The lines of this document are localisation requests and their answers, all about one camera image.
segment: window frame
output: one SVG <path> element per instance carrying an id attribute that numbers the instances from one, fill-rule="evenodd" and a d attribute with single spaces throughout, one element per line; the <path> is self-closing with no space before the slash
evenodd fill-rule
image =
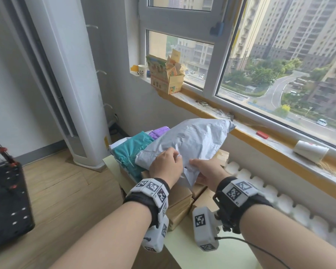
<path id="1" fill-rule="evenodd" d="M 148 6 L 148 0 L 139 0 L 141 63 L 146 63 L 145 57 L 148 54 L 148 31 L 154 31 L 184 39 L 213 44 L 213 53 L 204 88 L 201 89 L 184 82 L 184 89 L 193 91 L 194 93 L 204 97 L 209 101 L 226 107 L 233 113 L 236 112 L 251 120 L 254 120 L 256 122 L 256 126 L 268 127 L 269 129 L 296 141 L 302 140 L 309 143 L 327 146 L 330 149 L 328 155 L 336 158 L 335 144 L 319 139 L 318 137 L 301 131 L 298 128 L 294 128 L 287 123 L 280 122 L 277 119 L 264 115 L 263 113 L 257 112 L 251 108 L 247 108 L 229 99 L 223 99 L 217 96 L 219 91 L 218 86 L 220 85 L 221 79 L 223 77 L 225 62 L 228 58 L 230 46 L 236 43 L 236 41 L 233 41 L 233 36 L 240 24 L 238 17 L 239 15 L 246 13 L 242 7 L 244 0 L 228 0 L 226 14 L 224 17 L 223 33 L 219 37 L 211 36 L 209 35 L 210 27 L 219 21 L 219 17 L 217 17 L 217 15 L 220 14 L 221 9 L 219 9 L 219 7 L 222 7 L 223 3 L 224 0 L 213 0 L 212 10 L 209 12 L 202 10 L 198 11 L 176 8 L 150 7 Z M 198 17 L 203 17 L 205 19 L 202 28 L 192 28 L 191 26 L 188 26 L 188 23 L 191 22 L 191 20 L 197 19 Z M 180 28 L 173 28 L 173 26 L 178 23 Z"/>

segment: white plastic bag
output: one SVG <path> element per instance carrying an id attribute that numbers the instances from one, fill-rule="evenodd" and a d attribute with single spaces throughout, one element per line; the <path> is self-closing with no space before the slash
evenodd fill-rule
<path id="1" fill-rule="evenodd" d="M 183 121 L 140 151 L 135 162 L 148 170 L 161 152 L 174 147 L 182 155 L 184 166 L 178 183 L 191 188 L 197 180 L 199 170 L 189 164 L 189 159 L 211 159 L 234 128 L 232 122 L 224 119 L 198 118 Z"/>

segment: black cable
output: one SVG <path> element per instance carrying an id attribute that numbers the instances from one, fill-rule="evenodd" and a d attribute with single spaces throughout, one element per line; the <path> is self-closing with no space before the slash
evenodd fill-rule
<path id="1" fill-rule="evenodd" d="M 256 249 L 259 249 L 260 251 L 263 251 L 264 253 L 268 254 L 270 257 L 273 257 L 274 259 L 276 259 L 278 262 L 280 262 L 282 265 L 284 265 L 287 269 L 291 269 L 289 266 L 287 266 L 281 259 L 275 257 L 273 254 L 269 253 L 268 251 L 256 246 L 255 244 L 252 244 L 250 242 L 247 242 L 246 240 L 240 239 L 240 238 L 236 238 L 236 237 L 215 237 L 215 240 L 221 240 L 221 239 L 234 239 L 234 240 L 238 240 L 241 242 L 244 242 L 252 247 L 255 247 Z"/>

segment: purple plastic bag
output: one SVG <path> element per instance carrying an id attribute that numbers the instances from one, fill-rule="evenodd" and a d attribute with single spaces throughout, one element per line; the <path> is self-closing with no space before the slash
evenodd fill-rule
<path id="1" fill-rule="evenodd" d="M 161 128 L 158 128 L 156 130 L 153 130 L 151 133 L 149 133 L 149 135 L 154 139 L 158 139 L 160 136 L 162 136 L 165 132 L 167 132 L 168 130 L 170 130 L 170 128 L 168 126 L 163 126 Z"/>

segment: small red object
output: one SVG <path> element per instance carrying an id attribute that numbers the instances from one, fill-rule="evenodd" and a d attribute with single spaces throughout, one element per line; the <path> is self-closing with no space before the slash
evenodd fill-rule
<path id="1" fill-rule="evenodd" d="M 0 153 L 6 152 L 7 148 L 6 147 L 0 147 Z"/>
<path id="2" fill-rule="evenodd" d="M 258 136 L 262 137 L 262 138 L 265 139 L 265 140 L 266 140 L 267 138 L 269 138 L 269 135 L 265 134 L 265 133 L 262 132 L 262 131 L 257 131 L 256 134 L 257 134 Z"/>

